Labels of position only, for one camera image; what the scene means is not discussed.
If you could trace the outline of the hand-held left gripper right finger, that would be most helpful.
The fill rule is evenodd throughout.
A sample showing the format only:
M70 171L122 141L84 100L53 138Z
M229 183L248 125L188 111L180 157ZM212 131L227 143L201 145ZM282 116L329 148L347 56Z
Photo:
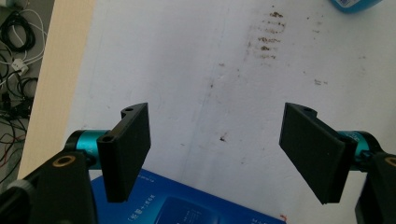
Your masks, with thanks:
M312 108L286 103L279 145L318 200L339 203L351 171L366 172L382 151L364 131L336 131Z

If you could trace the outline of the blue cardboard box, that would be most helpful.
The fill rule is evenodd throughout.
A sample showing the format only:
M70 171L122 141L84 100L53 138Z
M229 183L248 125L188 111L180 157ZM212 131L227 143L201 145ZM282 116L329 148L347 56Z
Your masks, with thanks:
M92 181L92 189L99 224L286 224L147 170L140 172L124 203L106 199L101 176Z

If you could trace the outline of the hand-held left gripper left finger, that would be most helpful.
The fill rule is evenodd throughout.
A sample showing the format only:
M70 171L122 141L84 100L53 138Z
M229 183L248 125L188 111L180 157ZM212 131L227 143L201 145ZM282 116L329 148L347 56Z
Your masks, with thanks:
M112 130L77 130L66 140L66 151L81 151L90 170L101 170L110 203L128 200L151 146L149 104L121 110Z

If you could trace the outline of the blue bottle with white cap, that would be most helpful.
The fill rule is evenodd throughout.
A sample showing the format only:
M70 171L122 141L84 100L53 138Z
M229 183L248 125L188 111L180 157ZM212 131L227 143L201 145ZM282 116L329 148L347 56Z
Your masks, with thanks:
M382 0L330 0L332 5L343 13L357 13L373 7Z

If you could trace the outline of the white plug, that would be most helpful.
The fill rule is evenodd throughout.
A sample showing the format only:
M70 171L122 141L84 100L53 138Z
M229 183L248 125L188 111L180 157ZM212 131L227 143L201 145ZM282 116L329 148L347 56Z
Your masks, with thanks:
M15 59L12 62L11 67L14 71L17 71L20 76L23 76L29 70L28 66L22 59Z

